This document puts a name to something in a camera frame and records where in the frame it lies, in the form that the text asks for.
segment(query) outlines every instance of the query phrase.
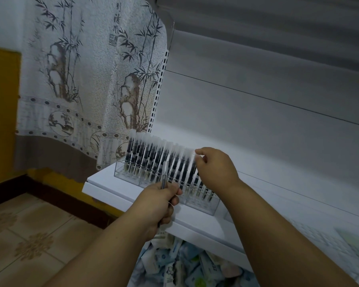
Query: yellow wall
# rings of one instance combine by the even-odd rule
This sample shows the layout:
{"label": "yellow wall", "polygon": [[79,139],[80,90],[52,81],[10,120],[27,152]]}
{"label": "yellow wall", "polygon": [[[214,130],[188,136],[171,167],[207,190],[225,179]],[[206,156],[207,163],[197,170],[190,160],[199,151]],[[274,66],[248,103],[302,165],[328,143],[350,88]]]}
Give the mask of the yellow wall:
{"label": "yellow wall", "polygon": [[[12,170],[20,62],[20,53],[0,49],[0,182],[25,174]],[[82,193],[83,183],[67,179],[49,169],[30,169],[28,175],[111,215],[119,217],[122,214],[118,209]]]}
{"label": "yellow wall", "polygon": [[20,54],[0,49],[0,182],[24,174],[12,165],[19,72]]}

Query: dark brown baseboard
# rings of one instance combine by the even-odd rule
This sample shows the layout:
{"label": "dark brown baseboard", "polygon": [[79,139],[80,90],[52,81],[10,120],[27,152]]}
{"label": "dark brown baseboard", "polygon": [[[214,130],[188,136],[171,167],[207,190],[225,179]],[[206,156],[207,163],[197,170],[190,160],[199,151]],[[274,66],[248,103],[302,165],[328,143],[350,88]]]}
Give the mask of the dark brown baseboard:
{"label": "dark brown baseboard", "polygon": [[106,212],[55,188],[34,181],[26,175],[0,183],[0,204],[23,193],[32,194],[102,229],[115,220]]}

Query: forearm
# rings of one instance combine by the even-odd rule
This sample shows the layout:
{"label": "forearm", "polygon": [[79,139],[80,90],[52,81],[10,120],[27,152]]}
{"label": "forearm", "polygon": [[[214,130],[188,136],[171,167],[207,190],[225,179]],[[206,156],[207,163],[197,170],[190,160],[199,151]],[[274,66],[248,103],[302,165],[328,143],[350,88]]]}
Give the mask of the forearm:
{"label": "forearm", "polygon": [[126,212],[45,287],[126,286],[145,243],[145,231]]}
{"label": "forearm", "polygon": [[222,192],[220,198],[262,287],[357,286],[246,184]]}

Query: hand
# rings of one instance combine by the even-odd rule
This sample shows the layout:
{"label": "hand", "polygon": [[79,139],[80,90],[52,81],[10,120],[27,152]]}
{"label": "hand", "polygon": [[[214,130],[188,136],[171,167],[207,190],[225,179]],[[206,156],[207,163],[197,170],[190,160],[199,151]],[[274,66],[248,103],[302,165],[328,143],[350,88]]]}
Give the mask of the hand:
{"label": "hand", "polygon": [[196,154],[197,169],[202,182],[218,196],[221,191],[242,183],[233,162],[226,153],[204,147],[196,149]]}
{"label": "hand", "polygon": [[156,235],[159,222],[171,221],[173,206],[179,203],[177,195],[182,194],[176,183],[167,183],[167,188],[160,188],[161,182],[146,187],[127,211],[146,229],[146,241]]}

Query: person's left arm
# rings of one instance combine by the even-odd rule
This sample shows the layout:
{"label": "person's left arm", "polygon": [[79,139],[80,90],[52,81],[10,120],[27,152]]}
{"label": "person's left arm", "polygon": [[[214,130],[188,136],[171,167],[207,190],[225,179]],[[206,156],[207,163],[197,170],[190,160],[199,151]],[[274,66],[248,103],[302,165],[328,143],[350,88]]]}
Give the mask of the person's left arm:
{"label": "person's left arm", "polygon": [[145,188],[127,212],[44,287],[126,286],[142,246],[155,236],[158,222],[170,222],[173,205],[179,203],[176,194],[182,190],[177,184],[168,184],[165,189],[160,186]]}

